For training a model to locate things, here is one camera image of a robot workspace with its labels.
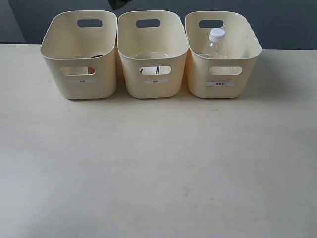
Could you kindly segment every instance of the object inside bin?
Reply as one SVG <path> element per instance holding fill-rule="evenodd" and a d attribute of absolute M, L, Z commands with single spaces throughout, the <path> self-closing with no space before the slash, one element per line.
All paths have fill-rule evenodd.
<path fill-rule="evenodd" d="M 112 10 L 118 10 L 132 0 L 108 0 Z"/>
<path fill-rule="evenodd" d="M 96 55 L 96 56 L 92 56 L 92 58 L 96 58 L 99 56 L 103 56 L 103 55 Z M 94 68 L 88 67 L 88 74 L 94 74 L 96 71 Z"/>

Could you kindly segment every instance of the clear plastic bottle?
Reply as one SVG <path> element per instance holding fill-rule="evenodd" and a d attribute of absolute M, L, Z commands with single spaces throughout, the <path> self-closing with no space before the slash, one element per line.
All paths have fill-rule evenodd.
<path fill-rule="evenodd" d="M 227 58 L 226 47 L 223 42 L 225 35 L 225 30 L 221 28 L 212 29 L 209 33 L 209 39 L 199 55 L 207 58 Z"/>

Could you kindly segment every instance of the storage bin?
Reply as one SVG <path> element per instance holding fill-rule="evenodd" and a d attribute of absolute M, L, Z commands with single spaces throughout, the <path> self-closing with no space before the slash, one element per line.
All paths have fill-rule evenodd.
<path fill-rule="evenodd" d="M 117 42 L 131 96 L 170 97 L 179 91 L 188 42 L 178 15 L 169 11 L 123 14 L 118 20 Z"/>
<path fill-rule="evenodd" d="M 208 40 L 212 26 L 223 23 L 227 58 L 210 59 L 198 55 Z M 235 98 L 251 75 L 261 46 L 247 20 L 234 12 L 200 11 L 185 18 L 190 53 L 186 62 L 189 90 L 200 98 Z"/>
<path fill-rule="evenodd" d="M 117 18 L 108 11 L 69 11 L 56 16 L 41 53 L 68 99 L 110 96 L 116 89 Z"/>

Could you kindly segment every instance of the white tabletop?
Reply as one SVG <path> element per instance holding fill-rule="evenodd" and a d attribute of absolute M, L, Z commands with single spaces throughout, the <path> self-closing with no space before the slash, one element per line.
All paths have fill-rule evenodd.
<path fill-rule="evenodd" d="M 317 237 L 317 51 L 263 50 L 243 95 L 61 96 L 0 45 L 1 238 Z"/>

